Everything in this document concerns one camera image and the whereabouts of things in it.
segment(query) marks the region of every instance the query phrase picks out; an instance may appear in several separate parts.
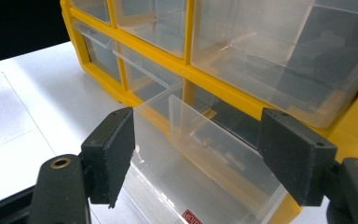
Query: transparent drawer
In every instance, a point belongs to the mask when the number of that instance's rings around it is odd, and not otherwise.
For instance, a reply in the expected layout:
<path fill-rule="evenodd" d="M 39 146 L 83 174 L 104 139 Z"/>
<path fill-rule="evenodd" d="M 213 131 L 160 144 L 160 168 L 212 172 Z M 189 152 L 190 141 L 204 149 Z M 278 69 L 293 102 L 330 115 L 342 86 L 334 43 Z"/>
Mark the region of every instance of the transparent drawer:
<path fill-rule="evenodd" d="M 328 127 L 358 91 L 358 1 L 196 0 L 191 62 Z"/>
<path fill-rule="evenodd" d="M 136 149 L 124 183 L 132 200 L 150 223 L 186 223 L 186 217 L 268 223 L 286 195 L 282 185 L 256 153 L 178 92 L 166 90 L 135 108 Z M 167 107 L 171 131 L 165 133 L 149 112 Z"/>
<path fill-rule="evenodd" d="M 89 58 L 92 63 L 104 70 L 115 81 L 121 83 L 117 65 L 117 56 L 112 47 L 115 41 L 107 35 L 92 29 L 81 21 L 74 21 L 73 26 L 84 36 Z"/>
<path fill-rule="evenodd" d="M 121 29 L 183 57 L 186 0 L 113 0 Z"/>
<path fill-rule="evenodd" d="M 182 80 L 175 73 L 122 44 L 117 43 L 115 54 L 124 61 L 130 91 L 144 102 Z"/>
<path fill-rule="evenodd" d="M 110 24 L 109 9 L 106 0 L 71 0 L 72 5 L 90 14 L 100 21 Z"/>

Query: table surface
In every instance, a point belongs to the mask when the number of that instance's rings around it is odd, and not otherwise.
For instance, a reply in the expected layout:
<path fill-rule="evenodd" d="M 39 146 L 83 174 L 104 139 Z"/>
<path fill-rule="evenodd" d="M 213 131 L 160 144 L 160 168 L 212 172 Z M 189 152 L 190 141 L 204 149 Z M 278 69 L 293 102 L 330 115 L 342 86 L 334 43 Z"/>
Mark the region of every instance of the table surface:
<path fill-rule="evenodd" d="M 82 70 L 69 42 L 0 61 L 0 200 L 34 185 L 44 161 L 78 154 L 122 107 Z M 326 223 L 326 206 L 305 208 L 292 223 Z M 92 223 L 145 223 L 125 190 L 115 209 L 90 208 Z"/>

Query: red object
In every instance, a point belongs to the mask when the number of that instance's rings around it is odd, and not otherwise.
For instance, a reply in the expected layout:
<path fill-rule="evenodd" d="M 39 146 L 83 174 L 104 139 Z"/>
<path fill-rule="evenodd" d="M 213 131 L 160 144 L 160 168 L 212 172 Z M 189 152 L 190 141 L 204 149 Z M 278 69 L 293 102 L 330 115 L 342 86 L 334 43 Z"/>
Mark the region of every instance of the red object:
<path fill-rule="evenodd" d="M 202 222 L 188 209 L 182 214 L 182 217 L 185 218 L 188 224 L 202 224 Z"/>

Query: red label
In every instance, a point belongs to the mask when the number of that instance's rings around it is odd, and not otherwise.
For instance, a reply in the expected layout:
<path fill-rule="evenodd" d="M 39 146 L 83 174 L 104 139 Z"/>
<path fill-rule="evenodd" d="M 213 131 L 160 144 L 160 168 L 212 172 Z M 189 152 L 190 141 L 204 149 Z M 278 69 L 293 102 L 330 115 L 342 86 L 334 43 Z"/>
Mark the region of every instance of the red label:
<path fill-rule="evenodd" d="M 202 224 L 202 222 L 194 216 L 188 209 L 182 214 L 182 217 L 188 222 L 188 224 Z"/>

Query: yellow frame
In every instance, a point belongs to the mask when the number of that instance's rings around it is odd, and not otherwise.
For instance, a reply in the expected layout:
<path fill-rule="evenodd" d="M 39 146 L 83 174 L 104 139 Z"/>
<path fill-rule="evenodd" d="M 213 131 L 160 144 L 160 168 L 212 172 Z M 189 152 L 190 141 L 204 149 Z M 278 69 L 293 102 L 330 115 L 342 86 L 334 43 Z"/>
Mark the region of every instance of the yellow frame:
<path fill-rule="evenodd" d="M 195 87 L 200 86 L 258 120 L 261 119 L 263 107 L 273 107 L 222 80 L 198 70 L 190 64 L 195 0 L 187 0 L 185 53 L 183 59 L 172 56 L 170 53 L 120 30 L 117 27 L 113 1 L 107 1 L 107 3 L 110 13 L 110 25 L 73 7 L 70 0 L 61 0 L 62 16 L 81 66 L 100 83 L 104 90 L 119 102 L 130 106 L 137 106 L 142 103 L 142 100 L 129 91 L 123 61 L 118 59 L 121 76 L 120 84 L 90 62 L 82 35 L 73 29 L 73 19 L 83 21 L 95 30 L 111 36 L 117 42 L 136 50 L 147 59 L 181 76 L 184 79 L 184 100 L 187 103 L 192 103 L 191 96 L 194 95 Z M 358 158 L 358 97 L 328 129 L 312 129 L 338 146 L 338 161 L 342 161 L 346 157 Z M 272 217 L 271 223 L 289 223 L 300 211 L 301 207 L 296 204 L 291 196 L 288 196 Z"/>

